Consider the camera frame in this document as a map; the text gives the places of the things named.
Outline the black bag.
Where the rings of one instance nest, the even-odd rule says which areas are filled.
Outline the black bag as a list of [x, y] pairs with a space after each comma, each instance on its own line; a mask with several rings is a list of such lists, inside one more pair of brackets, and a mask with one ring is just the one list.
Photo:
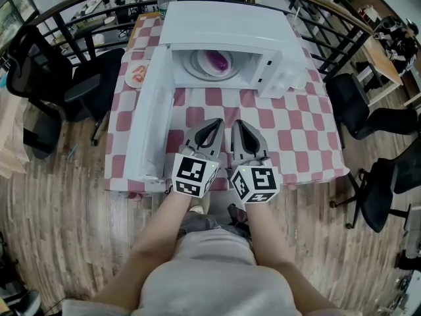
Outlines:
[[36, 159], [46, 159], [55, 151], [59, 142], [62, 118], [58, 110], [51, 111], [53, 116], [42, 111], [31, 130], [24, 128], [23, 144], [31, 149]]

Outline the person's right forearm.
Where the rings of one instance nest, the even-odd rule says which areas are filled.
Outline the person's right forearm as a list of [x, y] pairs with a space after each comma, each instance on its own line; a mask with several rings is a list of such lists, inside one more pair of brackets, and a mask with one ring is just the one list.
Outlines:
[[315, 311], [336, 309], [298, 270], [294, 256], [286, 242], [271, 208], [267, 203], [245, 206], [253, 251], [258, 265], [279, 272], [289, 284], [294, 303], [302, 315]]

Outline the black metal railing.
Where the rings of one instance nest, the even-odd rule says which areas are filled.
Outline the black metal railing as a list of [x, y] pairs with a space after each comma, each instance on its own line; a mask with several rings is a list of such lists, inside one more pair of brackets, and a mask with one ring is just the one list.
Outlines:
[[[31, 17], [29, 24], [37, 26], [48, 19], [58, 22], [58, 25], [44, 33], [44, 36], [53, 36], [57, 32], [62, 38], [53, 44], [54, 47], [69, 45], [70, 54], [80, 58], [84, 50], [76, 44], [76, 38], [69, 28], [74, 24], [84, 22], [89, 16], [82, 16], [75, 20], [65, 22], [60, 13], [77, 3], [85, 0], [66, 0], [49, 9], [41, 15]], [[241, 3], [246, 5], [262, 6], [258, 0], [199, 0]], [[305, 41], [317, 46], [319, 53], [312, 58], [321, 61], [318, 68], [324, 79], [328, 80], [348, 62], [348, 60], [361, 48], [365, 41], [374, 33], [373, 29], [355, 10], [348, 0], [288, 0], [288, 7], [279, 10], [284, 14], [296, 13], [304, 23], [308, 33], [303, 35]]]

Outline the person's grey shirt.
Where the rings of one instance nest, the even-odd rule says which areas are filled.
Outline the person's grey shirt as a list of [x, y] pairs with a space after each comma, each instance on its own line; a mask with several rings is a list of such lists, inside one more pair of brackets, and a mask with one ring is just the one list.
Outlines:
[[62, 316], [301, 316], [285, 278], [256, 264], [249, 243], [223, 229], [184, 236], [156, 268], [133, 312], [69, 300]]

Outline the small plate with food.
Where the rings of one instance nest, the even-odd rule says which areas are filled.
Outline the small plate with food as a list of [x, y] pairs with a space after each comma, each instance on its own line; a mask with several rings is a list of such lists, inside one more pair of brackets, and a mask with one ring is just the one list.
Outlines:
[[128, 65], [127, 71], [125, 73], [125, 83], [129, 87], [135, 89], [142, 87], [143, 81], [147, 74], [149, 63], [150, 60], [138, 60], [131, 62]]

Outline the person's grey shorts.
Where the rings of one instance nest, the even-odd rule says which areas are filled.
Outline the person's grey shorts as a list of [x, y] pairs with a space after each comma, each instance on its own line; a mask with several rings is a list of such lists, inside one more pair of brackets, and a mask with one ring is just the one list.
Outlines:
[[208, 230], [224, 229], [237, 236], [240, 236], [247, 241], [251, 241], [251, 235], [246, 230], [243, 230], [232, 224], [226, 224], [212, 215], [200, 214], [194, 211], [189, 211], [183, 218], [178, 231], [177, 239], [184, 237], [192, 232], [203, 232]]

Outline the black helmet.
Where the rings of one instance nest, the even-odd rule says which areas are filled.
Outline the black helmet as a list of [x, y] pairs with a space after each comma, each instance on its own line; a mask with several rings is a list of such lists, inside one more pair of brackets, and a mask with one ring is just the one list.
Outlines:
[[377, 27], [377, 31], [383, 34], [390, 34], [396, 28], [396, 19], [394, 16], [386, 16], [384, 17], [379, 26]]

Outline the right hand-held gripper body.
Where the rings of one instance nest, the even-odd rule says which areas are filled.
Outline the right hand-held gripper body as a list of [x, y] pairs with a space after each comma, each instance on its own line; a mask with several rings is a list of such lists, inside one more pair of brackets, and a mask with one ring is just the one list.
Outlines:
[[242, 204], [267, 203], [280, 191], [280, 174], [267, 151], [232, 153], [230, 189]]

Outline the person's dark shoe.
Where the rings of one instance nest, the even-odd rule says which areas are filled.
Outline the person's dark shoe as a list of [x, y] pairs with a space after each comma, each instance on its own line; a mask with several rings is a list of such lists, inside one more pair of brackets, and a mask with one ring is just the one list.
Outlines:
[[234, 203], [231, 203], [228, 206], [228, 213], [232, 220], [230, 225], [245, 232], [250, 232], [247, 213], [244, 210], [238, 208]]

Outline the purple eggplant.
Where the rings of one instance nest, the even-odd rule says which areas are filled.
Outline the purple eggplant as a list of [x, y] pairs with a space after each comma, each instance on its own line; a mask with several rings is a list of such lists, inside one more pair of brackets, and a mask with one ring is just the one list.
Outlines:
[[219, 51], [205, 51], [205, 56], [217, 72], [225, 72], [230, 68], [229, 60]]

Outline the white microwave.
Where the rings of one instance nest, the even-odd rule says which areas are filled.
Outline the white microwave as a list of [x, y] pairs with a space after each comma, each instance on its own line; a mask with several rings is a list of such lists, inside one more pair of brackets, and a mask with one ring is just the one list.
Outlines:
[[[142, 182], [164, 176], [174, 94], [179, 88], [252, 90], [279, 99], [305, 80], [308, 60], [284, 13], [216, 1], [171, 2], [132, 117], [124, 177]], [[183, 68], [182, 55], [197, 49], [246, 54], [229, 80], [208, 82]]]

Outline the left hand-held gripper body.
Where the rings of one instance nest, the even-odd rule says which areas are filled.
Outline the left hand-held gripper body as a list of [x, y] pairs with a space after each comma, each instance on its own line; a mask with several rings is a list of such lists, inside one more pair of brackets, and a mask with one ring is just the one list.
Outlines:
[[209, 157], [202, 147], [190, 147], [186, 141], [175, 154], [172, 186], [175, 192], [202, 198], [210, 189], [221, 167], [218, 157]]

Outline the person's left forearm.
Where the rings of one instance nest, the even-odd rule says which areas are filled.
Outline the person's left forearm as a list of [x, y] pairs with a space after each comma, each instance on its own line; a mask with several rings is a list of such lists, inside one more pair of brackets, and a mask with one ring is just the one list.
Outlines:
[[190, 202], [189, 196], [177, 192], [166, 196], [141, 231], [126, 262], [104, 289], [92, 298], [93, 302], [128, 311], [137, 309], [147, 277], [171, 260], [174, 254], [178, 231]]

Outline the pink white checkered tablecloth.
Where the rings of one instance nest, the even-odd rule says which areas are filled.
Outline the pink white checkered tablecloth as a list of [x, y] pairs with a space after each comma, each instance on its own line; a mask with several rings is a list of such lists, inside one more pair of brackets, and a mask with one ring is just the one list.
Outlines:
[[[132, 117], [139, 92], [125, 82], [130, 64], [148, 59], [159, 42], [157, 13], [139, 16], [130, 36], [114, 90], [105, 152], [105, 189], [149, 193], [162, 186], [124, 177]], [[237, 119], [257, 128], [265, 137], [272, 163], [282, 184], [327, 182], [349, 172], [343, 161], [332, 106], [319, 73], [307, 63], [305, 88], [290, 90], [279, 99], [259, 97], [252, 90], [183, 89], [174, 94], [165, 165], [170, 168], [189, 128], [220, 117], [226, 134]]]

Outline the white side table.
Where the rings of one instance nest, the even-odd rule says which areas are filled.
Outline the white side table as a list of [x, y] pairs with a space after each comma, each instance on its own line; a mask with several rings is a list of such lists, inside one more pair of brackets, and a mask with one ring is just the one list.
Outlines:
[[421, 273], [421, 204], [410, 208], [404, 230], [403, 258], [410, 261], [410, 270]]

